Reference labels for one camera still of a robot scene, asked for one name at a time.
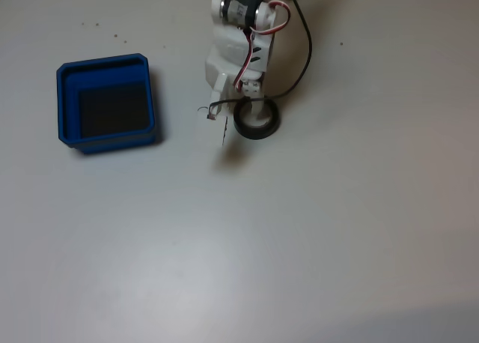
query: blue box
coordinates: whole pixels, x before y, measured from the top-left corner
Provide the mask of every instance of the blue box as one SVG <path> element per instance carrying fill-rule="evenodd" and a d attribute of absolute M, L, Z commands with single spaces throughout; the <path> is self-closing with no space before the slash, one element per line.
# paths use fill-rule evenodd
<path fill-rule="evenodd" d="M 140 54 L 64 64 L 57 71 L 58 137 L 84 154 L 156 140 L 148 60 Z"/>

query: red and white wire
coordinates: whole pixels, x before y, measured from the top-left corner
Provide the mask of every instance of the red and white wire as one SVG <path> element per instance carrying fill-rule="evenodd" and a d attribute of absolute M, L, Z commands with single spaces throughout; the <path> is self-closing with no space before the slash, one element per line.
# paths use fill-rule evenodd
<path fill-rule="evenodd" d="M 266 35 L 266 34 L 275 34 L 276 32 L 279 32 L 281 31 L 283 28 L 285 28 L 287 26 L 287 24 L 290 22 L 290 19 L 291 19 L 291 9 L 290 7 L 288 6 L 288 4 L 286 2 L 283 2 L 283 1 L 280 1 L 280 0 L 272 0 L 270 2 L 268 2 L 268 5 L 271 7 L 271 8 L 277 8 L 277 6 L 281 6 L 282 8 L 284 8 L 286 11 L 287 11 L 287 20 L 286 22 L 283 22 L 282 24 L 280 25 L 277 25 L 273 28 L 269 28 L 267 30 L 264 30 L 264 31 L 258 31 L 256 30 L 255 28 L 251 28 L 251 30 L 255 33 L 255 34 L 260 34 L 260 35 Z"/>
<path fill-rule="evenodd" d="M 248 44 L 249 44 L 249 50 L 248 50 L 248 55 L 246 56 L 246 60 L 245 60 L 245 63 L 243 64 L 243 66 L 241 67 L 241 70 L 238 72 L 238 75 L 237 77 L 234 79 L 233 81 L 233 86 L 235 87 L 235 89 L 240 92 L 241 91 L 241 78 L 243 77 L 243 75 L 245 74 L 246 70 L 248 69 L 248 66 L 249 64 L 251 63 L 251 58 L 253 56 L 253 41 L 252 41 L 252 33 L 249 32 L 246 35 L 246 40 L 248 40 Z"/>

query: white tabletop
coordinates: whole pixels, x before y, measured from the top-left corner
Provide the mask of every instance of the white tabletop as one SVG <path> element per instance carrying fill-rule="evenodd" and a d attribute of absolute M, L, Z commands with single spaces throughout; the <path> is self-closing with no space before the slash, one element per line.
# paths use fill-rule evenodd
<path fill-rule="evenodd" d="M 0 0 L 0 342 L 479 342 L 478 0 L 300 3 L 218 152 L 210 0 Z M 165 141 L 70 150 L 55 71 L 136 52 Z"/>

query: black servo motor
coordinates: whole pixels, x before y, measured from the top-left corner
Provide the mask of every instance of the black servo motor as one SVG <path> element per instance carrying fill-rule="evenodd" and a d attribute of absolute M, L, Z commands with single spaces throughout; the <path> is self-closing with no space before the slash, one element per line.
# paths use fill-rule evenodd
<path fill-rule="evenodd" d="M 241 28 L 254 27 L 257 9 L 263 0 L 224 0 L 222 18 Z"/>

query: black cable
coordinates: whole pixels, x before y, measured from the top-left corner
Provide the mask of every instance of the black cable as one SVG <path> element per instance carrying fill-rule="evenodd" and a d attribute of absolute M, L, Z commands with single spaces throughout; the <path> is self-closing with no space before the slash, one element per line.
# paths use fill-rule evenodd
<path fill-rule="evenodd" d="M 257 101 L 263 101 L 265 99 L 269 99 L 269 100 L 275 100 L 275 99 L 278 99 L 278 98 L 282 98 L 284 96 L 287 96 L 288 94 L 291 93 L 292 90 L 294 90 L 296 88 L 296 86 L 301 82 L 303 76 L 305 75 L 306 73 L 306 70 L 308 69 L 309 67 L 309 63 L 311 62 L 311 56 L 313 55 L 313 39 L 311 37 L 311 33 L 309 31 L 309 27 L 308 27 L 308 24 L 306 22 L 306 19 L 305 19 L 305 16 L 303 15 L 302 11 L 301 11 L 301 7 L 299 6 L 298 4 L 298 1 L 297 0 L 292 0 L 293 3 L 294 3 L 294 6 L 296 7 L 296 9 L 298 10 L 298 14 L 299 14 L 299 17 L 301 18 L 301 22 L 302 22 L 302 25 L 304 26 L 305 28 L 305 31 L 306 31 L 306 34 L 308 36 L 308 45 L 309 45 L 309 50 L 308 50 L 308 58 L 306 59 L 306 63 L 305 63 L 305 66 L 304 68 L 302 69 L 301 73 L 299 74 L 299 77 L 298 79 L 293 83 L 293 85 L 288 88 L 285 92 L 283 92 L 282 94 L 276 94 L 274 96 L 265 96 L 264 98 L 262 97 L 258 97 L 258 98 L 249 98 L 248 99 L 248 102 L 257 102 Z M 238 103 L 240 101 L 245 101 L 245 98 L 242 97 L 242 98 L 230 98 L 230 99 L 227 99 L 227 100 L 221 100 L 221 101 L 216 101 L 216 102 L 213 102 L 210 104 L 210 109 L 209 109 L 209 114 L 211 113 L 211 109 L 213 107 L 216 107 L 216 106 L 219 106 L 219 105 L 222 105 L 223 103 Z"/>

